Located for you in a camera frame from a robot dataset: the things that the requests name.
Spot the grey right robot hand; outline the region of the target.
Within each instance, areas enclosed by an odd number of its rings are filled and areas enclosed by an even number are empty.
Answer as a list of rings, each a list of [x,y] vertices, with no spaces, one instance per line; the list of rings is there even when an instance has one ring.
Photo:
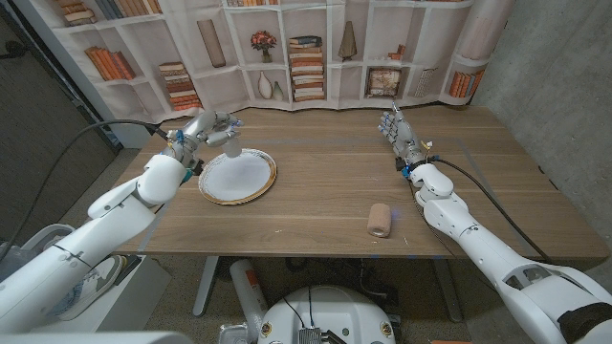
[[[390,111],[382,113],[380,120],[378,130],[392,146],[396,155],[396,167],[399,167],[399,161],[403,166],[409,167],[426,162],[426,156],[418,144],[415,132],[395,103],[392,103]]]

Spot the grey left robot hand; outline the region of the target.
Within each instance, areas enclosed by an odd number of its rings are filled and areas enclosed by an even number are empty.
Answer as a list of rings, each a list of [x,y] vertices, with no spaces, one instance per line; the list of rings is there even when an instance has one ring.
[[[174,158],[195,176],[202,173],[204,162],[197,157],[201,145],[221,147],[228,158],[241,155],[238,127],[243,122],[234,115],[202,110],[180,130],[169,130],[163,155]]]

